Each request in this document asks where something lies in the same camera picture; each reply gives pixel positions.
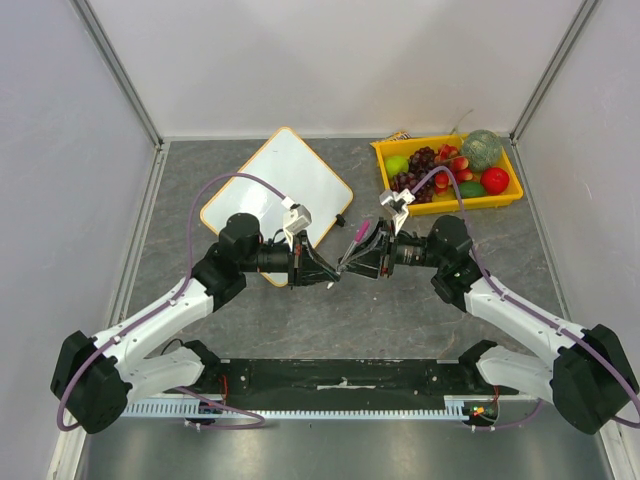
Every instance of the yellow tray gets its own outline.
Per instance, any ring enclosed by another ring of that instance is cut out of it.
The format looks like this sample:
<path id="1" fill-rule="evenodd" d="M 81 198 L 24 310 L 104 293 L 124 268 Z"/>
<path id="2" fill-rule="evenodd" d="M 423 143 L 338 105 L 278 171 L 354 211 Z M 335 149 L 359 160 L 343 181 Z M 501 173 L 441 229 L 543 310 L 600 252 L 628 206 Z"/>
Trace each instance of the yellow tray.
<path id="1" fill-rule="evenodd" d="M 384 188 L 390 188 L 387 171 L 384 168 L 384 159 L 386 157 L 393 155 L 404 155 L 408 157 L 422 147 L 431 147 L 433 150 L 438 151 L 438 148 L 445 143 L 460 148 L 462 147 L 462 139 L 466 138 L 466 136 L 467 135 L 444 135 L 441 137 L 412 138 L 410 140 L 374 143 L 373 148 L 375 148 L 376 156 L 378 157 L 378 166 L 380 167 L 380 173 L 382 173 Z M 502 156 L 495 166 L 502 168 L 509 174 L 509 186 L 507 189 L 500 195 L 466 198 L 463 200 L 466 209 L 504 207 L 511 204 L 514 200 L 522 198 L 524 191 L 504 148 L 502 149 Z M 455 193 L 453 193 L 453 189 L 449 189 L 449 192 L 444 195 L 434 195 L 433 202 L 431 203 L 409 205 L 409 214 L 411 216 L 426 215 L 428 213 L 457 212 L 458 210 L 460 210 L 460 207 L 456 200 Z"/>

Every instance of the red tomato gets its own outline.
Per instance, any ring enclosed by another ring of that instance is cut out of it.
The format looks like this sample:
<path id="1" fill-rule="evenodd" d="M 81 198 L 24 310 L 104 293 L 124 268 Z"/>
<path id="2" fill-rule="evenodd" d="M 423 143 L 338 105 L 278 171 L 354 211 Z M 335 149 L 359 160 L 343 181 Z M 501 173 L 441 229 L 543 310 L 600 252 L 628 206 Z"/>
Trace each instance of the red tomato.
<path id="1" fill-rule="evenodd" d="M 489 195 L 500 195 L 509 185 L 509 174 L 499 167 L 487 168 L 480 183 Z"/>

